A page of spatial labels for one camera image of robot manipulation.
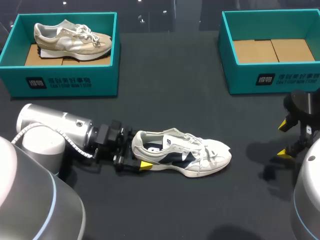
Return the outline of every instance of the white sneaker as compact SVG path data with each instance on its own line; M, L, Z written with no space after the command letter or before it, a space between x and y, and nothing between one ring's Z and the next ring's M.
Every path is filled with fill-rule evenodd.
M112 38L92 32L86 25L64 20L55 26L34 25L34 39L41 58L72 57L80 61L101 58L109 53Z
M223 169L231 160L229 149L220 141L195 137L175 128L163 132L139 131L132 140L133 154L153 164L150 170L174 169L189 178Z

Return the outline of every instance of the beige sneaker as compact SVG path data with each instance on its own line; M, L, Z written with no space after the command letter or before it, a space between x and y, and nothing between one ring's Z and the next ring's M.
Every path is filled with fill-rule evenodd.
M86 25L64 20L55 26L34 25L34 39L41 58L72 57L80 61L98 59L112 46L108 35L92 32Z

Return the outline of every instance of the shoe heel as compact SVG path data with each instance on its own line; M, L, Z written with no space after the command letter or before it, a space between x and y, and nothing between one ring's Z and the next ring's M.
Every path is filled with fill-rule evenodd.
M47 49L40 49L40 57L43 59L56 59L63 57L63 52L61 51L53 51L53 50L47 50Z

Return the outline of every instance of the dark background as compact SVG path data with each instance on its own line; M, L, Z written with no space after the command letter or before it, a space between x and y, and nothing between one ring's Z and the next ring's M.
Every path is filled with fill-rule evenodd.
M87 214L85 240L290 240L295 165L275 158L299 128L282 133L283 94L229 95L217 38L222 10L316 8L318 0L0 0L17 13L117 11L117 98L11 100L0 81L0 135L11 140L27 103L146 131L177 128L231 148L229 166L189 179L175 171L99 174L75 165L67 183Z

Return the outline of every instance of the cardboard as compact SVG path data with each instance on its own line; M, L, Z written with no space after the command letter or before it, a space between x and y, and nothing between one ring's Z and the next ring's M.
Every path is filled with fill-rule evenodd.
M77 61L72 58L65 58L63 59L62 65L109 65L110 59L110 56L93 61Z
M271 42L281 63L315 61L304 39L272 39Z
M233 44L240 64L278 62L270 40L235 40Z
M31 44L28 56L26 57L25 66L57 66L62 65L62 58L41 59L38 54L37 44Z
M58 66L58 65L109 65L110 56L93 60L93 61L77 61L73 58L52 58L42 59L38 54L37 44L31 44L25 66Z

